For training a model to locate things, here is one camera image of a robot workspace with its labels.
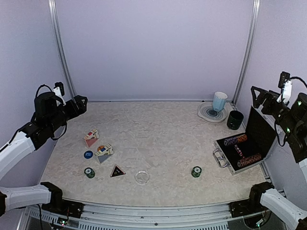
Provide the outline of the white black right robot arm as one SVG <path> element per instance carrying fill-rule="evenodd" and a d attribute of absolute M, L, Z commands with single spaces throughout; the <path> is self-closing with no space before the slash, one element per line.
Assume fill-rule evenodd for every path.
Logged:
<path fill-rule="evenodd" d="M 271 115 L 284 132 L 296 163 L 304 175 L 307 173 L 307 95 L 299 93 L 291 107 L 284 103 L 284 93 L 251 87 L 253 106 L 262 107 L 264 115 Z M 261 207 L 273 212 L 292 230 L 307 228 L 307 212 L 283 197 L 269 182 L 252 186 L 249 198 L 243 200 L 244 211 L 255 213 Z"/>

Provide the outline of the aluminium poker case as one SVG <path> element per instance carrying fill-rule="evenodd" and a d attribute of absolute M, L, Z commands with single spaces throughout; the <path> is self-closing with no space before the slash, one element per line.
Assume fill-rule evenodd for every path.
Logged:
<path fill-rule="evenodd" d="M 242 151 L 244 158 L 260 154 L 262 159 L 244 168 L 238 168 L 237 162 L 242 159 L 237 151 L 234 149 L 234 145 L 225 146 L 224 140 L 229 137 L 239 136 L 246 134 L 248 139 L 245 142 L 238 143 L 238 147 Z M 248 123 L 244 133 L 239 133 L 234 136 L 218 139 L 214 142 L 215 150 L 213 151 L 213 157 L 220 168 L 228 168 L 232 175 L 243 172 L 253 166 L 262 163 L 273 150 L 277 143 L 277 137 L 274 130 L 273 122 L 259 109 L 251 107 Z"/>

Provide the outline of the blue playing card deck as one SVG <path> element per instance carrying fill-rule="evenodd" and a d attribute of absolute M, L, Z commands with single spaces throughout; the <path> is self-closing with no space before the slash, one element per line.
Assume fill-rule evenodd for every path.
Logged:
<path fill-rule="evenodd" d="M 114 154 L 113 147 L 109 143 L 109 144 L 105 145 L 105 147 L 103 149 L 101 149 L 100 151 L 97 151 L 94 154 L 94 158 L 96 159 L 96 161 L 99 164 L 102 164 L 104 161 L 106 161 L 113 154 Z"/>

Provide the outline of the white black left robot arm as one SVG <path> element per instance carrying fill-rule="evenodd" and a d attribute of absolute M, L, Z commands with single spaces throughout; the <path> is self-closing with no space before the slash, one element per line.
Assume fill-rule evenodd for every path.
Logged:
<path fill-rule="evenodd" d="M 55 132 L 60 127 L 66 127 L 69 120 L 84 114 L 87 102 L 87 97 L 79 95 L 65 102 L 61 93 L 55 90 L 37 94 L 31 121 L 19 128 L 0 149 L 0 176 L 4 177 L 17 163 L 41 148 L 49 139 L 57 140 Z M 67 209 L 62 194 L 62 190 L 50 182 L 28 187 L 1 187 L 0 213 L 3 215 L 12 209 L 39 204 L 62 213 Z"/>

